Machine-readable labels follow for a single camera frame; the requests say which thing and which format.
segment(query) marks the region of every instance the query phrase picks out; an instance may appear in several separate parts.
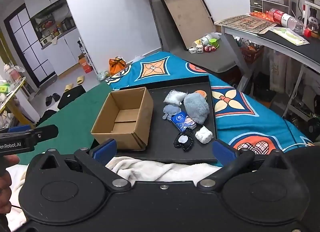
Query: human hand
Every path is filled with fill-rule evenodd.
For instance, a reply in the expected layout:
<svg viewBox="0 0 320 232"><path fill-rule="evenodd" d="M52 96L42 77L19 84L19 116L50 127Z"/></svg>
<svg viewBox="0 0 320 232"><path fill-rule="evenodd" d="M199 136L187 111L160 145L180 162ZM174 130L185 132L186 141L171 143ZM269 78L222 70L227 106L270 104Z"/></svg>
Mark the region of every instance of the human hand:
<svg viewBox="0 0 320 232"><path fill-rule="evenodd" d="M20 159L17 155L4 156L7 161L7 167L11 167L19 163ZM7 214L11 211L11 176L8 171L5 171L4 175L0 177L0 213Z"/></svg>

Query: gray fluffy plush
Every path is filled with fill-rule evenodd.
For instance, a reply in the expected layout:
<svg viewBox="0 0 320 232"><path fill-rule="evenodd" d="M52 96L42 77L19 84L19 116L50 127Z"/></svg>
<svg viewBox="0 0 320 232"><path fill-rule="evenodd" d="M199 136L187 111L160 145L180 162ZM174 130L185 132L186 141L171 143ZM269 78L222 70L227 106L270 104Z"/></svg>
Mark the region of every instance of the gray fluffy plush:
<svg viewBox="0 0 320 232"><path fill-rule="evenodd" d="M209 105L204 97L199 93L188 94L183 103L190 118L203 125L209 114Z"/></svg>

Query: slipper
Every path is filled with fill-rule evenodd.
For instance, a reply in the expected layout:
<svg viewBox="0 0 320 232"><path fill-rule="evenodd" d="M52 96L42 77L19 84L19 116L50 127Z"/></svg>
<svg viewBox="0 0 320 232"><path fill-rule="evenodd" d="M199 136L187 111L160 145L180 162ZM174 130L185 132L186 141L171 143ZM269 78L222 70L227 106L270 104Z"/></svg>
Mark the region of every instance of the slipper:
<svg viewBox="0 0 320 232"><path fill-rule="evenodd" d="M73 84L68 84L68 85L66 85L64 91L65 91L65 92L66 92L66 91L69 91L72 87L73 87Z"/></svg>
<svg viewBox="0 0 320 232"><path fill-rule="evenodd" d="M53 97L53 99L54 99L55 102L58 102L58 101L60 100L60 98L61 98L61 96L58 95L57 93L54 93L54 94L52 95L52 97Z"/></svg>
<svg viewBox="0 0 320 232"><path fill-rule="evenodd" d="M51 103L52 103L52 95L47 96L47 97L45 98L45 105L46 105L46 106L51 105Z"/></svg>
<svg viewBox="0 0 320 232"><path fill-rule="evenodd" d="M83 81L84 81L84 76L81 76L81 77L77 78L77 84L78 85L81 85L83 83Z"/></svg>

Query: red bottle cap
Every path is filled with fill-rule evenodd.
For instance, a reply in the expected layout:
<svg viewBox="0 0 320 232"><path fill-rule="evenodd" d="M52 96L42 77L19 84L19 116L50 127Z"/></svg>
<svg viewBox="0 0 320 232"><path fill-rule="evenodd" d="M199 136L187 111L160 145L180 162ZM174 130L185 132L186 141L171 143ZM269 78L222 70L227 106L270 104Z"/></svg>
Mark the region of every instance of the red bottle cap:
<svg viewBox="0 0 320 232"><path fill-rule="evenodd" d="M305 29L303 32L303 35L307 38L311 37L311 30L309 29Z"/></svg>

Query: patterned blanket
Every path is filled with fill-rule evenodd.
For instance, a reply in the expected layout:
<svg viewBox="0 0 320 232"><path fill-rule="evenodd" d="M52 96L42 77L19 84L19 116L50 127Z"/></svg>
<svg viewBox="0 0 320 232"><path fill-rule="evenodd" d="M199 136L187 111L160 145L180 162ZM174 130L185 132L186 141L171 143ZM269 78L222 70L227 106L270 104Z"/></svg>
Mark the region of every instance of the patterned blanket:
<svg viewBox="0 0 320 232"><path fill-rule="evenodd" d="M122 87L199 75L209 75L218 138L232 147L238 150L249 148L256 154L269 154L275 148L287 152L305 146L290 147L296 143L313 145L294 125L285 122L275 112L171 53L158 52L150 55L108 77L106 82L114 90L118 90Z"/></svg>

